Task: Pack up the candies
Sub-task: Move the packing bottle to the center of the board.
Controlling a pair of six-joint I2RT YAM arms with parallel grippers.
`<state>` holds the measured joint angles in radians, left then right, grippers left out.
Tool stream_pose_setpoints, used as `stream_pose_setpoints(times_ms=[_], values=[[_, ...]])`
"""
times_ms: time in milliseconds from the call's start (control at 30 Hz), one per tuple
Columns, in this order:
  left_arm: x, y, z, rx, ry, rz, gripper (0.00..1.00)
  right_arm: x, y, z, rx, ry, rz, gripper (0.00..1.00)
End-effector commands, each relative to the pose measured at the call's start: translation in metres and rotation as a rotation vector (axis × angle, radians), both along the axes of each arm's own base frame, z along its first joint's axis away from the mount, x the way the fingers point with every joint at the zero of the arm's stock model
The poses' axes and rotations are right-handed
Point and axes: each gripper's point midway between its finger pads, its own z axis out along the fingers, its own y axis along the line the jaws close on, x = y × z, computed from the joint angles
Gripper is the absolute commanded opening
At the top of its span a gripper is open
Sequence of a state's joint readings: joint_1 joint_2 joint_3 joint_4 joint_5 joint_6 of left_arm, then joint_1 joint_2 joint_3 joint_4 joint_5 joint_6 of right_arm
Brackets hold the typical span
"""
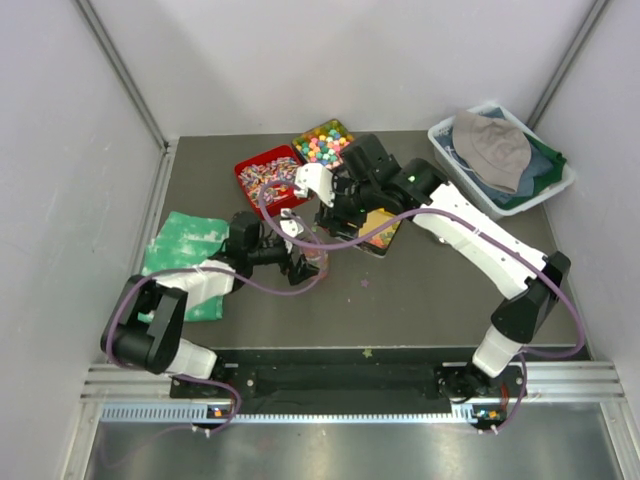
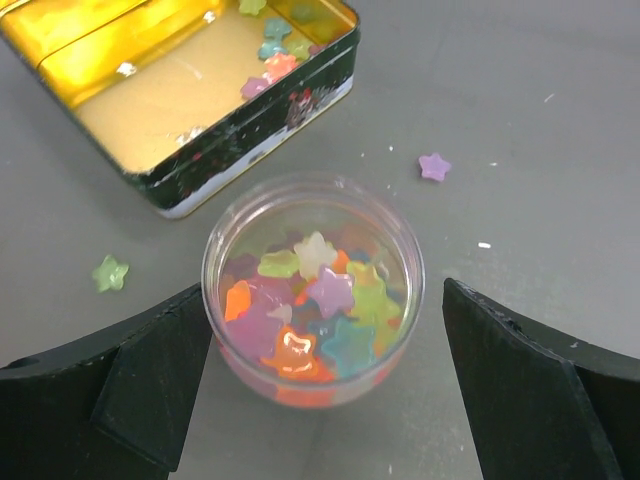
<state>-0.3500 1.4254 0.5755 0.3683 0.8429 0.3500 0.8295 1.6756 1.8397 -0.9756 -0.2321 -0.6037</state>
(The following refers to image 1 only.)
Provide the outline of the clear plastic jar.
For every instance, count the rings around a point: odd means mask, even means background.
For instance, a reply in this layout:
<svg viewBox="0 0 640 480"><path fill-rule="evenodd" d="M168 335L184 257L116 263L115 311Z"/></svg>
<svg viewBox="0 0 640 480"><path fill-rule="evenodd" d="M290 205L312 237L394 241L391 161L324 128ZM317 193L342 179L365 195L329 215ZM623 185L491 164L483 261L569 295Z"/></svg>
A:
<svg viewBox="0 0 640 480"><path fill-rule="evenodd" d="M311 243L312 247L302 247L301 253L305 256L307 262L318 270L316 278L318 280L324 279L329 270L328 252L323 249L319 249L318 245L320 244L320 241L310 234L303 235L302 240L307 243Z"/></svg>

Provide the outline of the golden tin with star candies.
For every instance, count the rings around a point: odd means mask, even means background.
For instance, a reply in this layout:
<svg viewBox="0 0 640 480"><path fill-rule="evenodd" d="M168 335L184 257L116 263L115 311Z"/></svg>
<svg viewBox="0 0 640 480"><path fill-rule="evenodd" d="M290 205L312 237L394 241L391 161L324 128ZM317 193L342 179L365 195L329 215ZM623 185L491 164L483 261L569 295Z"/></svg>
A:
<svg viewBox="0 0 640 480"><path fill-rule="evenodd" d="M384 209L378 209L370 212L367 215L365 224L359 230L358 236L365 236L366 234L385 224L393 217L393 214L387 212ZM393 242L395 235L398 232L398 229L400 228L400 225L401 221L394 222L392 225L387 226L384 230L376 233L371 238L362 243L359 243L357 245L357 248L378 258L384 258L388 253L388 250L391 246L391 243Z"/></svg>

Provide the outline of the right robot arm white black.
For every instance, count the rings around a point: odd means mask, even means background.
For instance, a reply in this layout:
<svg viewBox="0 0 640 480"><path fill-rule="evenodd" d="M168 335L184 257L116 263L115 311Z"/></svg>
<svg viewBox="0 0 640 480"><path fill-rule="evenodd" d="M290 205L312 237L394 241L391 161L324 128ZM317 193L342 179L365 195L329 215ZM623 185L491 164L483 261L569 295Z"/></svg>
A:
<svg viewBox="0 0 640 480"><path fill-rule="evenodd" d="M561 252L544 254L520 242L482 213L424 159L400 165L379 138L368 134L341 151L342 165L330 170L310 163L296 175L299 188L321 202L317 223L331 236L356 238L369 213L408 213L474 264L504 299L472 359L440 382L445 396L465 401L487 396L504 380L503 371L526 347L558 303L571 263Z"/></svg>

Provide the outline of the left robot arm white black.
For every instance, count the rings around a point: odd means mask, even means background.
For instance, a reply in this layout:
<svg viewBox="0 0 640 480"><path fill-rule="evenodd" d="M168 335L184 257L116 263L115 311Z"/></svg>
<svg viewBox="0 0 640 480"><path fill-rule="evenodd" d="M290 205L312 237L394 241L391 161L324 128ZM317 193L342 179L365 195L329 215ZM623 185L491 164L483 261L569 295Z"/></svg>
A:
<svg viewBox="0 0 640 480"><path fill-rule="evenodd" d="M188 376L203 395L220 394L227 374L215 365L216 353L183 338L184 322L209 301L253 286L254 268L268 265L276 265L292 286L314 283L322 272L321 260L266 235L256 213L235 214L221 248L200 263L127 280L102 334L102 351L120 366Z"/></svg>

